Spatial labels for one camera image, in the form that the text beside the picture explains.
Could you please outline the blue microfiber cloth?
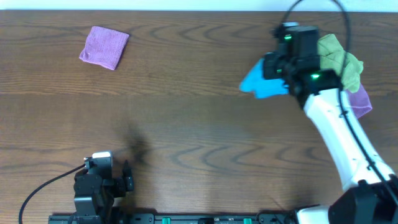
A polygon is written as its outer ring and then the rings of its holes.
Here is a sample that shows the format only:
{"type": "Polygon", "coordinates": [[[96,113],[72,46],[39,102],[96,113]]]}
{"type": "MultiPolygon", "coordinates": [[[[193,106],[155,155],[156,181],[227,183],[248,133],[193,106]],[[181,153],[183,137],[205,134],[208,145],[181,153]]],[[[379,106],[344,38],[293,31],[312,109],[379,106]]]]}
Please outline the blue microfiber cloth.
{"type": "Polygon", "coordinates": [[[256,99],[287,95],[289,91],[284,86],[284,81],[282,79],[264,79],[263,64],[263,58],[257,61],[241,81],[239,90],[243,93],[252,93],[256,99]]]}

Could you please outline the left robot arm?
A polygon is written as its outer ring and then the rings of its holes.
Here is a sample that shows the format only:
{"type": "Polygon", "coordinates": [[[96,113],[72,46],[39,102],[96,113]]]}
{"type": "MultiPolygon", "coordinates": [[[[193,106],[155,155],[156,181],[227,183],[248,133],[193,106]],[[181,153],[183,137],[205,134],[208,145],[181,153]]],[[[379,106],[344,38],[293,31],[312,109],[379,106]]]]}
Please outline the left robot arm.
{"type": "Polygon", "coordinates": [[[85,169],[79,171],[74,183],[76,212],[67,223],[129,223],[131,216],[114,208],[116,198],[126,196],[134,190],[132,169],[128,161],[123,164],[122,175],[112,176],[112,159],[93,158],[85,160],[85,169]]]}

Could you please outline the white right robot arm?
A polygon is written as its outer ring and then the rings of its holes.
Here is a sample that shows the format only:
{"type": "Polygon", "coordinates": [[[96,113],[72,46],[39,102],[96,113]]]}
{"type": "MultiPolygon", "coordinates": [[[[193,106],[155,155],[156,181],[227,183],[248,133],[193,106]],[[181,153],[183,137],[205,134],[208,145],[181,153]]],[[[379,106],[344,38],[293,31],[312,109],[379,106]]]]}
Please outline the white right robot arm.
{"type": "Polygon", "coordinates": [[[332,205],[301,208],[297,223],[397,223],[397,176],[370,143],[339,76],[320,68],[318,29],[282,23],[275,52],[264,56],[264,78],[282,79],[317,127],[335,163],[343,195],[332,205]]]}

